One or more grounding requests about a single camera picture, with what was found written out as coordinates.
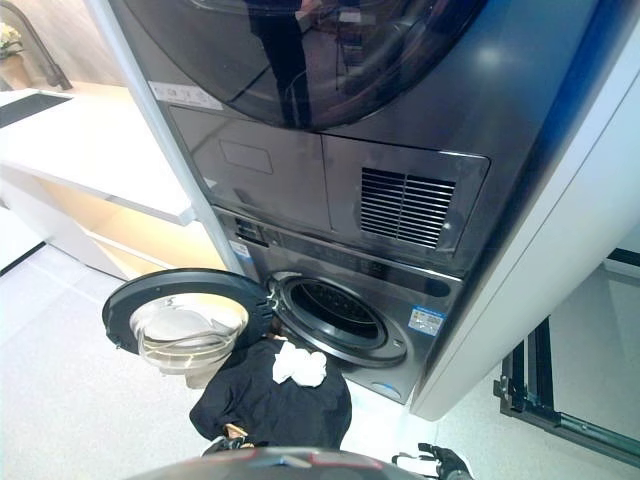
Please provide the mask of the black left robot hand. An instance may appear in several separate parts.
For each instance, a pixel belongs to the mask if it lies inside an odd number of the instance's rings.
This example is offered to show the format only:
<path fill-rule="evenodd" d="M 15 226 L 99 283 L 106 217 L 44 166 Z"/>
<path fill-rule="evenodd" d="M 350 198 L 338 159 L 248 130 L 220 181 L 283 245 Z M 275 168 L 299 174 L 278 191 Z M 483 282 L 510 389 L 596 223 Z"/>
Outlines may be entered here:
<path fill-rule="evenodd" d="M 218 452 L 224 452 L 236 449 L 254 448 L 255 444 L 248 442 L 245 437 L 229 438 L 226 436 L 216 437 L 211 444 L 202 452 L 202 456 L 213 455 Z"/>

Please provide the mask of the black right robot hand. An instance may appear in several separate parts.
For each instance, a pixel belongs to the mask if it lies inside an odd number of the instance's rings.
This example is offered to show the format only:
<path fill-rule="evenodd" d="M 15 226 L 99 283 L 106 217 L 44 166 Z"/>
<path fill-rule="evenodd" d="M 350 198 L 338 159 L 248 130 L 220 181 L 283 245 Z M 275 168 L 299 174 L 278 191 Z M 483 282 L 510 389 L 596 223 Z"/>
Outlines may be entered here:
<path fill-rule="evenodd" d="M 405 452 L 394 455 L 392 463 L 426 479 L 473 479 L 465 459 L 453 450 L 426 442 L 419 443 L 417 449 L 416 455 Z"/>

